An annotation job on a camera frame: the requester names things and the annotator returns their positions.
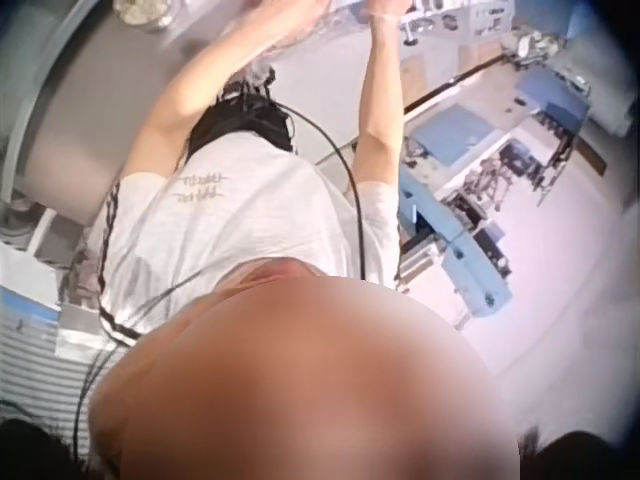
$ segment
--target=electrical wire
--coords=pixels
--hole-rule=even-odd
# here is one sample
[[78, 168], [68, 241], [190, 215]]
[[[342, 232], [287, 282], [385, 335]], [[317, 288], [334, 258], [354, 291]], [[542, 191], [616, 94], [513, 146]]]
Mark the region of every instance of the electrical wire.
[[[272, 102], [274, 105], [276, 105], [277, 107], [279, 107], [282, 110], [285, 110], [289, 113], [292, 113], [293, 115], [299, 117], [301, 120], [305, 121], [306, 123], [308, 123], [312, 128], [314, 128], [318, 133], [320, 133], [320, 135], [322, 135], [327, 142], [331, 145], [331, 147], [333, 148], [334, 152], [336, 153], [336, 155], [338, 155], [338, 158], [340, 158], [340, 161], [342, 163], [342, 165], [344, 166], [345, 171], [347, 172], [347, 176], [349, 177], [349, 184], [351, 186], [351, 190], [353, 192], [353, 197], [354, 197], [354, 205], [355, 205], [355, 210], [356, 210], [356, 216], [357, 216], [357, 230], [358, 230], [358, 257], [359, 257], [359, 273], [360, 273], [360, 280], [366, 280], [367, 278], [367, 271], [366, 271], [366, 254], [365, 254], [365, 244], [364, 244], [364, 220], [363, 220], [363, 216], [362, 216], [362, 205], [360, 202], [360, 195], [358, 193], [358, 187], [355, 181], [355, 177], [353, 176], [353, 172], [351, 170], [351, 167], [349, 166], [347, 160], [344, 158], [344, 155], [342, 154], [342, 152], [340, 151], [340, 148], [338, 148], [338, 146], [336, 145], [336, 143], [334, 142], [334, 140], [329, 136], [329, 134], [322, 128], [320, 127], [317, 123], [315, 123], [313, 120], [311, 120], [310, 118], [308, 118], [307, 116], [303, 115], [302, 113], [298, 112], [297, 110], [284, 105], [280, 102], [277, 102], [271, 98], [268, 99], [269, 102]], [[181, 287], [183, 287], [184, 285], [187, 285], [188, 283], [190, 283], [193, 279], [197, 278], [198, 276], [200, 276], [202, 274], [202, 272], [204, 271], [204, 269], [196, 272], [195, 274], [191, 275], [189, 278], [185, 279], [184, 281], [180, 282], [177, 285], [174, 285], [173, 287], [169, 288], [168, 290], [166, 290], [165, 292], [163, 292], [161, 295], [150, 299], [149, 301], [145, 302], [143, 305], [141, 305], [137, 310], [136, 310], [136, 314], [133, 315], [133, 317], [138, 317], [139, 321], [141, 321], [142, 319], [144, 319], [157, 305], [159, 305], [164, 299], [166, 299], [169, 295], [173, 294], [175, 291], [177, 291], [178, 289], [180, 289]], [[78, 436], [79, 436], [79, 430], [80, 430], [80, 415], [82, 412], [82, 405], [84, 404], [84, 401], [86, 400], [86, 397], [89, 393], [89, 390], [91, 390], [91, 388], [93, 387], [93, 385], [95, 384], [96, 380], [98, 379], [98, 376], [100, 375], [100, 373], [104, 370], [104, 368], [106, 367], [107, 363], [113, 358], [113, 356], [117, 353], [117, 351], [121, 348], [121, 347], [125, 347], [125, 348], [129, 348], [129, 345], [123, 343], [121, 340], [115, 338], [113, 336], [113, 334], [109, 331], [107, 331], [105, 329], [105, 332], [107, 333], [107, 335], [109, 336], [109, 339], [111, 341], [113, 341], [115, 343], [114, 348], [102, 359], [100, 359], [101, 357], [101, 353], [103, 353], [103, 351], [99, 351], [96, 356], [94, 357], [92, 363], [89, 365], [89, 368], [87, 369], [87, 373], [85, 374], [84, 380], [83, 380], [83, 384], [82, 384], [82, 388], [80, 391], [80, 396], [78, 397], [78, 404], [76, 405], [76, 411], [75, 411], [75, 417], [74, 417], [74, 425], [73, 425], [73, 455], [74, 458], [77, 460], [79, 460], [79, 447], [78, 447]]]
[[333, 141], [333, 139], [320, 125], [318, 125], [313, 120], [306, 117], [305, 115], [298, 112], [297, 110], [294, 110], [291, 107], [288, 107], [280, 102], [276, 102], [275, 100], [271, 100], [271, 101], [276, 106], [280, 107], [283, 110], [293, 113], [295, 116], [301, 118], [302, 120], [307, 122], [310, 126], [315, 128], [318, 131], [318, 133], [320, 133], [320, 135], [322, 135], [327, 140], [327, 142], [329, 142], [329, 144], [335, 151], [336, 155], [338, 155], [338, 157], [340, 158], [340, 161], [342, 162], [342, 165], [344, 166], [344, 169], [347, 172], [347, 176], [349, 177], [349, 184], [351, 186], [351, 190], [353, 191], [354, 204], [356, 207], [356, 216], [357, 216], [357, 223], [358, 223], [358, 256], [360, 259], [360, 280], [366, 280], [367, 267], [366, 267], [366, 255], [365, 255], [365, 246], [364, 246], [364, 220], [362, 217], [362, 206], [360, 203], [360, 195], [358, 193], [356, 180], [353, 176], [353, 172], [351, 171], [351, 167], [349, 166], [349, 163], [347, 163], [347, 160], [344, 158], [344, 155], [342, 154], [342, 152], [340, 151], [336, 143]]

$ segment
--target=black cable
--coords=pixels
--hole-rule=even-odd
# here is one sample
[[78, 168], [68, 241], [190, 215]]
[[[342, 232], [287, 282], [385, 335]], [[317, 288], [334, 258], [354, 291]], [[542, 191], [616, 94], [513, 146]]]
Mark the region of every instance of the black cable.
[[[363, 216], [362, 216], [362, 206], [361, 206], [361, 203], [360, 203], [360, 195], [358, 193], [358, 187], [357, 187], [355, 178], [353, 176], [353, 172], [351, 170], [351, 167], [349, 167], [349, 164], [348, 164], [347, 160], [344, 158], [344, 155], [342, 154], [342, 152], [340, 151], [340, 149], [338, 148], [336, 143], [333, 141], [333, 139], [317, 123], [315, 123], [313, 120], [311, 120], [307, 116], [303, 115], [302, 113], [298, 112], [297, 110], [294, 110], [293, 108], [288, 107], [288, 106], [286, 106], [286, 105], [284, 105], [282, 103], [276, 102], [275, 100], [273, 100], [271, 98], [269, 98], [268, 101], [272, 102], [274, 105], [276, 105], [277, 107], [281, 108], [282, 110], [288, 111], [288, 112], [296, 115], [300, 119], [304, 120], [305, 122], [307, 122], [311, 127], [313, 127], [315, 130], [317, 130], [329, 142], [329, 144], [333, 148], [333, 150], [336, 153], [336, 155], [338, 155], [338, 157], [340, 158], [340, 161], [342, 162], [342, 165], [344, 166], [345, 171], [347, 172], [347, 176], [349, 177], [349, 184], [351, 186], [351, 190], [353, 191], [353, 197], [354, 197], [354, 203], [355, 203], [355, 209], [356, 209], [356, 216], [357, 216], [357, 228], [358, 228], [358, 250], [359, 250], [358, 254], [359, 254], [359, 261], [360, 261], [360, 279], [361, 280], [366, 280], [367, 276], [366, 276], [366, 255], [365, 255], [365, 245], [364, 245], [364, 220], [363, 220]], [[155, 307], [157, 307], [158, 304], [160, 302], [162, 302], [164, 299], [166, 299], [169, 295], [171, 295], [172, 293], [174, 293], [175, 291], [177, 291], [181, 287], [187, 285], [192, 280], [194, 280], [195, 278], [200, 276], [203, 271], [204, 271], [204, 269], [199, 270], [198, 272], [196, 272], [195, 274], [191, 275], [187, 279], [183, 280], [179, 284], [174, 285], [173, 287], [167, 289], [161, 295], [159, 295], [159, 296], [157, 296], [157, 297], [155, 297], [153, 299], [150, 299], [149, 301], [147, 301], [144, 304], [142, 304], [137, 309], [137, 311], [135, 312], [136, 314], [140, 314], [138, 321], [141, 321], [149, 313], [151, 313], [151, 311], [153, 311], [153, 309]], [[104, 289], [104, 285], [101, 284], [100, 287], [101, 287], [101, 290]], [[100, 356], [101, 356], [102, 351], [98, 352], [96, 354], [96, 356], [94, 357], [91, 365], [87, 369], [87, 373], [85, 374], [85, 378], [84, 378], [84, 381], [83, 381], [83, 384], [82, 384], [82, 388], [81, 388], [81, 391], [80, 391], [80, 396], [78, 398], [78, 404], [76, 405], [74, 425], [73, 425], [73, 455], [74, 455], [74, 458], [76, 460], [79, 459], [78, 435], [79, 435], [79, 429], [80, 429], [80, 414], [81, 414], [81, 411], [82, 411], [82, 405], [84, 403], [84, 400], [86, 399], [86, 397], [87, 397], [87, 395], [89, 393], [89, 390], [91, 390], [91, 388], [93, 387], [93, 384], [98, 379], [98, 376], [100, 375], [102, 370], [104, 370], [104, 368], [107, 365], [107, 363], [113, 358], [113, 356], [116, 354], [116, 352], [119, 350], [119, 348], [123, 347], [123, 346], [126, 347], [126, 348], [129, 348], [128, 345], [126, 345], [122, 341], [116, 339], [111, 334], [111, 332], [106, 331], [106, 329], [105, 329], [105, 332], [109, 336], [110, 340], [113, 341], [116, 345], [105, 356], [105, 358], [103, 358], [102, 360], [100, 360]]]
[[26, 408], [21, 407], [20, 405], [18, 405], [15, 402], [12, 402], [11, 400], [0, 399], [0, 407], [13, 410], [14, 412], [18, 412], [23, 417], [26, 417], [31, 420], [38, 418], [36, 415], [33, 415], [31, 412], [29, 412]]
[[356, 185], [356, 180], [353, 176], [353, 172], [351, 171], [351, 167], [349, 167], [347, 160], [344, 158], [344, 155], [342, 155], [342, 152], [340, 151], [336, 143], [329, 136], [329, 134], [326, 131], [324, 131], [322, 127], [320, 127], [317, 123], [315, 123], [310, 118], [294, 110], [293, 108], [283, 105], [282, 103], [276, 102], [275, 100], [271, 100], [271, 101], [276, 106], [280, 107], [283, 110], [287, 110], [293, 113], [297, 117], [300, 117], [302, 120], [307, 122], [313, 128], [315, 128], [320, 133], [320, 135], [322, 135], [329, 142], [333, 150], [336, 152], [336, 154], [340, 158], [340, 161], [342, 162], [342, 165], [344, 166], [347, 172], [347, 176], [349, 177], [349, 184], [351, 185], [351, 190], [353, 191], [353, 198], [356, 206], [356, 215], [358, 217], [358, 247], [359, 247], [359, 257], [360, 257], [360, 280], [366, 280], [367, 270], [366, 270], [366, 255], [365, 255], [365, 247], [364, 247], [364, 221], [362, 218], [362, 207], [360, 204], [360, 195], [358, 194], [358, 187]]

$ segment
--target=dark hair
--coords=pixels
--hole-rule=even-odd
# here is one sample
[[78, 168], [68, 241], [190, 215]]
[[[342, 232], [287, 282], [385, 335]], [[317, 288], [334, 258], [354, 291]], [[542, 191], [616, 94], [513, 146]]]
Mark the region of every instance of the dark hair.
[[520, 480], [613, 480], [618, 478], [618, 452], [602, 438], [571, 432], [540, 448], [537, 429], [519, 442]]
[[0, 476], [11, 480], [104, 480], [85, 459], [76, 459], [64, 440], [11, 402], [19, 417], [0, 417]]

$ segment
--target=gray surface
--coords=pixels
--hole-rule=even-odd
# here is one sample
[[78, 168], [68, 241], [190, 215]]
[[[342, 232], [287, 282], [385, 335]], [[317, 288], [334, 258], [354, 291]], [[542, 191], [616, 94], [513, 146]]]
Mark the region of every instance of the gray surface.
[[25, 88], [20, 98], [20, 106], [9, 135], [9, 142], [2, 169], [2, 178], [0, 179], [2, 181], [0, 185], [0, 199], [4, 202], [8, 203], [11, 201], [16, 169], [18, 168], [24, 137], [47, 76], [73, 32], [82, 23], [96, 2], [97, 0], [82, 0], [75, 4], [69, 14], [62, 20], [60, 26], [55, 29], [52, 37], [45, 44], [43, 51], [36, 56], [37, 60], [33, 60], [35, 64], [35, 67], [32, 68], [34, 72], [33, 78], [24, 79], [28, 88]]
[[57, 215], [45, 235], [36, 257], [48, 265], [70, 267], [83, 229], [77, 223]]
[[77, 52], [65, 58], [60, 78], [45, 88], [50, 100], [24, 152], [25, 193], [77, 223], [91, 222], [153, 101], [237, 9], [206, 6], [197, 22], [185, 13], [161, 34], [129, 28], [107, 13], [81, 46], [74, 45]]
[[450, 168], [494, 131], [483, 118], [455, 104], [427, 120], [412, 137]]
[[[95, 350], [85, 347], [79, 355], [72, 351], [78, 345], [64, 345], [65, 354], [75, 353], [86, 361], [60, 358], [56, 355], [61, 350], [59, 330], [94, 334], [101, 339], [100, 347], [105, 342], [95, 314], [67, 307], [62, 309], [59, 322], [56, 317], [55, 312], [0, 287], [0, 398], [27, 410], [39, 425], [71, 444], [80, 389]], [[104, 371], [121, 354], [118, 352]], [[83, 453], [89, 447], [87, 405], [85, 401], [80, 415], [79, 449]], [[0, 416], [15, 413], [0, 407]]]

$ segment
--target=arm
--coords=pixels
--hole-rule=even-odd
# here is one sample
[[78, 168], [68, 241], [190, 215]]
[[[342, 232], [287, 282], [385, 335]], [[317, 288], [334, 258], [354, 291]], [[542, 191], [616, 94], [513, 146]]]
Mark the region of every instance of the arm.
[[356, 183], [398, 184], [404, 130], [397, 22], [373, 17], [372, 47], [360, 100], [360, 136], [354, 160]]
[[328, 0], [269, 0], [205, 49], [169, 84], [136, 137], [121, 177], [171, 176], [191, 130], [229, 78], [265, 50], [322, 13]]

